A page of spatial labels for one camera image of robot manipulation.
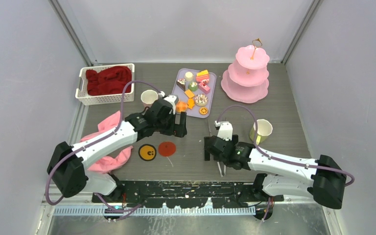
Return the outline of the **round orange lattice cookie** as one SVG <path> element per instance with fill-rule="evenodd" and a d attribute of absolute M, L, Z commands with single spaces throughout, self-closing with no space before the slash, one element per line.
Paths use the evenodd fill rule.
<path fill-rule="evenodd" d="M 199 109 L 199 114 L 201 114 L 201 115 L 206 115 L 206 114 L 208 114 L 208 112 L 209 112 L 209 110 L 206 107 L 200 107 L 200 109 Z"/>

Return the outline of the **sprinkled donut cake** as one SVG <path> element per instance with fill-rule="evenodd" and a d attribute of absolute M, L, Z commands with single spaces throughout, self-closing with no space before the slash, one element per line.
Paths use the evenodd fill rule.
<path fill-rule="evenodd" d="M 209 98 L 205 94 L 198 94 L 194 98 L 195 105 L 199 107 L 204 107 L 207 105 Z"/>

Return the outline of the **pink square cake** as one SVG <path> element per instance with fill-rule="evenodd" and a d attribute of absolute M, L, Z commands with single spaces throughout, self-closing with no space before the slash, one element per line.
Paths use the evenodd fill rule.
<path fill-rule="evenodd" d="M 209 94 L 211 90 L 210 87 L 204 82 L 200 82 L 198 84 L 198 89 L 201 90 L 204 94 Z"/>

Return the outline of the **yellow pink layered cake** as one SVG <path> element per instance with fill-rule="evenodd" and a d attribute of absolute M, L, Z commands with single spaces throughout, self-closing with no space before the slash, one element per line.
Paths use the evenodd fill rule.
<path fill-rule="evenodd" d="M 196 82 L 197 83 L 209 83 L 210 76 L 208 70 L 200 71 L 196 74 Z"/>

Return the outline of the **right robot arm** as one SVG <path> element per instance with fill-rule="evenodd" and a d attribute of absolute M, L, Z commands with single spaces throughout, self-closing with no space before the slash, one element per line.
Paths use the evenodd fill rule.
<path fill-rule="evenodd" d="M 204 158 L 213 158 L 235 170 L 256 171 L 252 194 L 258 201 L 278 195 L 313 198 L 318 204 L 339 210 L 342 208 L 347 175 L 337 162 L 327 155 L 318 159 L 297 158 L 217 136 L 204 138 Z"/>

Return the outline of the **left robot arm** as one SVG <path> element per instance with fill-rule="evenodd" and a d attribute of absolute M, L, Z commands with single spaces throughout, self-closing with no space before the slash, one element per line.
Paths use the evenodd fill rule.
<path fill-rule="evenodd" d="M 186 113 L 176 113 L 176 95 L 168 95 L 154 101 L 143 113 L 133 113 L 118 126 L 88 140 L 74 145 L 58 144 L 47 168 L 50 180 L 64 198 L 80 192 L 104 195 L 111 202 L 119 201 L 123 188 L 116 177 L 89 171 L 89 167 L 107 154 L 133 145 L 154 132 L 179 138 L 187 134 Z"/>

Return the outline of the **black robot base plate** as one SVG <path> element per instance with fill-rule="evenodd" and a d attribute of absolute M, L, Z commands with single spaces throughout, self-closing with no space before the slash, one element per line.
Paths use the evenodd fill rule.
<path fill-rule="evenodd" d="M 122 203 L 146 208 L 203 208 L 210 200 L 214 209 L 243 208 L 267 202 L 267 197 L 247 182 L 123 181 L 120 196 L 103 199 L 109 204 Z"/>

